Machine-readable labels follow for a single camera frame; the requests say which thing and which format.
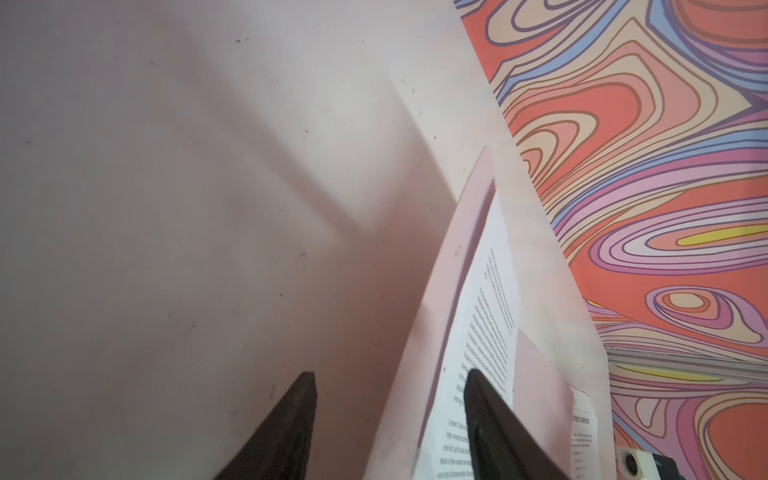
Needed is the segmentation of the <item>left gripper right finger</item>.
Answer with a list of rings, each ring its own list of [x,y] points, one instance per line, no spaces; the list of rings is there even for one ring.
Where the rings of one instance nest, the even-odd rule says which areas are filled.
[[[476,479],[565,479],[483,372],[472,369],[464,388],[469,451]]]

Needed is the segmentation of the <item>pink folder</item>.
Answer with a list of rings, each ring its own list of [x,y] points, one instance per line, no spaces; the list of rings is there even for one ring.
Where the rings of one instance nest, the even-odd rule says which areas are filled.
[[[412,477],[432,410],[440,365],[459,294],[498,197],[494,161],[484,149],[449,224],[400,361],[365,469],[368,479]],[[521,328],[514,403],[508,407],[563,472],[570,468],[572,392],[553,363]]]

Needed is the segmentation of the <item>printed paper sheet top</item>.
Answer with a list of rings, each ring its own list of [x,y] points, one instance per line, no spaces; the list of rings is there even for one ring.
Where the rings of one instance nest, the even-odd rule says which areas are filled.
[[[490,204],[448,334],[414,479],[472,479],[464,390],[477,369],[514,403],[518,282],[500,201]]]

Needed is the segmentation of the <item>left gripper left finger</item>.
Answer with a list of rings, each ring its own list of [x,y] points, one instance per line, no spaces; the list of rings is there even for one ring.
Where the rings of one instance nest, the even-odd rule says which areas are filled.
[[[304,479],[316,408],[315,374],[303,372],[216,478]]]

